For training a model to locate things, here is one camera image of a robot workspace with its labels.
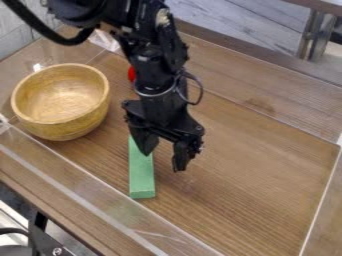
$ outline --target green block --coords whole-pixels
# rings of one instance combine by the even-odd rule
[[[128,139],[130,150],[130,196],[134,199],[155,197],[154,157],[144,156],[134,138]]]

